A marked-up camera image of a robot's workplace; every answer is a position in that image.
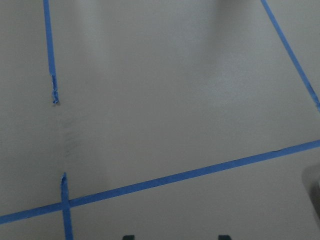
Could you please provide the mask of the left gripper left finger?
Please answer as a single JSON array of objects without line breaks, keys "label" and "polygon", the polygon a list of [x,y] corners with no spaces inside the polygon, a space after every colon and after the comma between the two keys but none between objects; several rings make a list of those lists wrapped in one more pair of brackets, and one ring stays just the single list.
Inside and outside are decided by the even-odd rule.
[{"label": "left gripper left finger", "polygon": [[122,240],[135,240],[134,235],[125,235],[122,237]]}]

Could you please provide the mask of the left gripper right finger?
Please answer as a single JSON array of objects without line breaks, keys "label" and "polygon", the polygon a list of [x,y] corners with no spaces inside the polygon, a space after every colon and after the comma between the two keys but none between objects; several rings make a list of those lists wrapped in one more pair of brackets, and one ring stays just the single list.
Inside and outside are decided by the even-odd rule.
[{"label": "left gripper right finger", "polygon": [[230,235],[219,235],[218,240],[232,240]]}]

